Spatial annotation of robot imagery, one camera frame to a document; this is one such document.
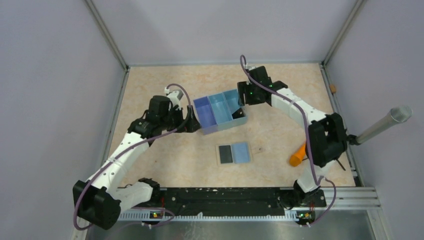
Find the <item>black credit card stack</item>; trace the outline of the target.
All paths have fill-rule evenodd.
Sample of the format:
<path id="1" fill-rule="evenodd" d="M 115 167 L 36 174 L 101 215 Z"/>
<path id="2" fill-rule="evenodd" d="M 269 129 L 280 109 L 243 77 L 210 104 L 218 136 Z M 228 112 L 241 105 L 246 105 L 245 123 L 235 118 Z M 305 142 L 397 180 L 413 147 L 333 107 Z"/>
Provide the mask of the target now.
<path id="1" fill-rule="evenodd" d="M 235 112 L 231 114 L 231 116 L 234 121 L 237 119 L 245 118 L 246 117 L 245 108 L 243 106 L 239 107 Z"/>

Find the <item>blue three-compartment box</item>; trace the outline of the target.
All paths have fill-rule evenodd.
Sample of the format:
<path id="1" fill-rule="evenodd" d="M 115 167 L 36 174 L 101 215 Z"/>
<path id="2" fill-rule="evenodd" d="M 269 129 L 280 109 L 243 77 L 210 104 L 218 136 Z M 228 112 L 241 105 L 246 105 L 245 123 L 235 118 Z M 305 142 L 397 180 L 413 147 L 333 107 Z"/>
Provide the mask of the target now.
<path id="1" fill-rule="evenodd" d="M 233 120 L 232 113 L 243 107 L 239 104 L 237 89 L 207 95 L 193 101 L 197 119 L 201 125 L 201 132 L 209 135 L 215 132 L 244 125 L 248 117 Z"/>

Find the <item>single black credit card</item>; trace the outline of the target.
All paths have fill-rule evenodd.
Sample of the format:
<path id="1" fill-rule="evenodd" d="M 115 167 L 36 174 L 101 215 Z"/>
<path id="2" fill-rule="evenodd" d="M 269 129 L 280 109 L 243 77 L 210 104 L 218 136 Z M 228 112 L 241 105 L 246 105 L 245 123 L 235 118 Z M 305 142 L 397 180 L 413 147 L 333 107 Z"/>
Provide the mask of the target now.
<path id="1" fill-rule="evenodd" d="M 218 147 L 219 161 L 221 164 L 232 164 L 232 148 L 230 145 L 220 145 Z"/>

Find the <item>beige card holder wallet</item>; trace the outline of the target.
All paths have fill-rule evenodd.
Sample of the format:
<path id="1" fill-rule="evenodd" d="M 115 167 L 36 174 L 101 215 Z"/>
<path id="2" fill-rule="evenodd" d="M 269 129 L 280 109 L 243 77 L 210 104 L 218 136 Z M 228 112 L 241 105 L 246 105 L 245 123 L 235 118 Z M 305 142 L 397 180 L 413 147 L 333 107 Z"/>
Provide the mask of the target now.
<path id="1" fill-rule="evenodd" d="M 219 157 L 219 146 L 222 145 L 230 145 L 231 151 L 232 151 L 232 159 L 233 163 L 229 164 L 221 164 L 220 163 L 220 157 Z M 217 163 L 219 165 L 242 165 L 242 164 L 248 164 L 253 161 L 251 148 L 248 142 L 236 142 L 231 144 L 221 144 L 217 145 L 215 147 L 216 150 L 216 157 L 217 157 Z"/>

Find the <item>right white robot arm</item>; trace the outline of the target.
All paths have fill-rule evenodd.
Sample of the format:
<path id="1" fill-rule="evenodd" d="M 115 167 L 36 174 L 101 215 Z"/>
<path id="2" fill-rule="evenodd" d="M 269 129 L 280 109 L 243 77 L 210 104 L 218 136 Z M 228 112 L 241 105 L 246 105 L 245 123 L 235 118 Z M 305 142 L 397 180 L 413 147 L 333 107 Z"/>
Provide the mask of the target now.
<path id="1" fill-rule="evenodd" d="M 297 205 L 307 206 L 330 167 L 347 150 L 343 118 L 338 113 L 329 114 L 312 107 L 285 83 L 273 82 L 264 66 L 242 64 L 241 68 L 248 78 L 237 84 L 241 105 L 268 104 L 303 128 L 309 166 L 294 182 L 290 196 Z"/>

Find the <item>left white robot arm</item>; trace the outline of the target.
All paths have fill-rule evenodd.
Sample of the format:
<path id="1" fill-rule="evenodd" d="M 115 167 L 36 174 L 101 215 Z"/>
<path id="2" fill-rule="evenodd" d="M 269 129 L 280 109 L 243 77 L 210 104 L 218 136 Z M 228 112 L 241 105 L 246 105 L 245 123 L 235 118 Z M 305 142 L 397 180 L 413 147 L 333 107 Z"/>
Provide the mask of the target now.
<path id="1" fill-rule="evenodd" d="M 155 95 L 148 109 L 129 125 L 116 150 L 105 163 L 86 181 L 77 181 L 73 186 L 73 224 L 83 231 L 96 225 L 110 229 L 121 213 L 145 203 L 154 207 L 160 202 L 160 193 L 155 190 L 157 182 L 142 179 L 129 187 L 119 185 L 133 166 L 153 142 L 173 133 L 193 133 L 199 127 L 191 126 L 195 120 L 193 107 L 187 106 L 183 115 L 181 99 L 184 93 L 174 90 L 166 95 Z"/>

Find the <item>orange cylindrical object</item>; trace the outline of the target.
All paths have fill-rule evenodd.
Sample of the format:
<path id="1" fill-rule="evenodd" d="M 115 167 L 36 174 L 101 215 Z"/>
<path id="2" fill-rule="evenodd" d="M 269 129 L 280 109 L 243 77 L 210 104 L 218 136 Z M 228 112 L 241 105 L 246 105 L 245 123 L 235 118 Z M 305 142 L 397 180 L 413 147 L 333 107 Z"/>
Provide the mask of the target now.
<path id="1" fill-rule="evenodd" d="M 289 158 L 289 164 L 292 167 L 297 167 L 306 159 L 306 143 L 301 145 L 299 149 Z"/>

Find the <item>small tan block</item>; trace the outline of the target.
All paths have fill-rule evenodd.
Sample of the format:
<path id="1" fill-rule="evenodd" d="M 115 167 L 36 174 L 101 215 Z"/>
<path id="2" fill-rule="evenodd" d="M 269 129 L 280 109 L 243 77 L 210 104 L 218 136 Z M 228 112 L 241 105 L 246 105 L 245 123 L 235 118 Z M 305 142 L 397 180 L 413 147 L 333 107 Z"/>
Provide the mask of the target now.
<path id="1" fill-rule="evenodd" d="M 329 84 L 329 90 L 330 90 L 332 95 L 337 92 L 337 88 L 334 84 Z"/>

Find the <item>silver microphone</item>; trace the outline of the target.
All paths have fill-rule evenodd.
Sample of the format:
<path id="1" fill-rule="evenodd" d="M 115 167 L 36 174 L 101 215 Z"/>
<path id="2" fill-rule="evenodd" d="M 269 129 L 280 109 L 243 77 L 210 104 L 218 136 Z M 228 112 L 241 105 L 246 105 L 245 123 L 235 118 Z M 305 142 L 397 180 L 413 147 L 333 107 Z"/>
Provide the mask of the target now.
<path id="1" fill-rule="evenodd" d="M 347 136 L 347 142 L 350 145 L 359 146 L 368 140 L 376 137 L 389 128 L 405 123 L 413 115 L 410 106 L 399 105 L 389 110 L 388 114 L 367 128 L 359 135 L 350 134 Z"/>

